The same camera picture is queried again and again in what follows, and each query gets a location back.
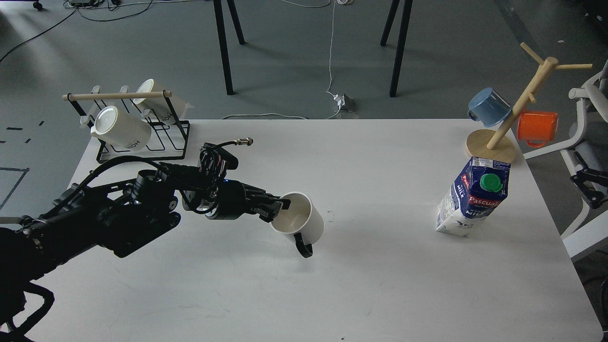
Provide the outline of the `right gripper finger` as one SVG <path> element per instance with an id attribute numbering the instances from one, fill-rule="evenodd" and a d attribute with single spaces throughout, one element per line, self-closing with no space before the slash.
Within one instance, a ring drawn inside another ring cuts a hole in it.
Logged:
<path id="1" fill-rule="evenodd" d="M 570 177 L 570 180 L 591 208 L 597 209 L 606 203 L 608 185 L 606 173 L 576 173 Z"/>

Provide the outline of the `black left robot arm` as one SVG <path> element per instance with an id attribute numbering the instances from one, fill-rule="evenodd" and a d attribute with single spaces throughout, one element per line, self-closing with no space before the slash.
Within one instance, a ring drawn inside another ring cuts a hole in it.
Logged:
<path id="1" fill-rule="evenodd" d="M 175 228 L 179 192 L 187 211 L 208 219 L 258 215 L 271 223 L 291 201 L 226 179 L 238 159 L 228 145 L 251 145 L 251 138 L 218 145 L 205 143 L 198 165 L 153 162 L 139 156 L 115 157 L 62 193 L 53 208 L 37 218 L 2 217 L 1 333 L 3 342 L 26 342 L 50 310 L 54 294 L 33 281 L 57 266 L 101 246 L 123 258 Z"/>

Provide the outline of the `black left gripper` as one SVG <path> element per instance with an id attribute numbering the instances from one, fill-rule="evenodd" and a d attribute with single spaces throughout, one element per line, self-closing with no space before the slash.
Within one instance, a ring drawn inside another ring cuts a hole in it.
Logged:
<path id="1" fill-rule="evenodd" d="M 243 214 L 258 214 L 271 223 L 280 210 L 291 207 L 290 199 L 281 199 L 264 189 L 239 181 L 223 181 L 214 199 L 205 199 L 204 192 L 183 192 L 183 208 L 203 214 L 207 219 L 238 219 Z"/>

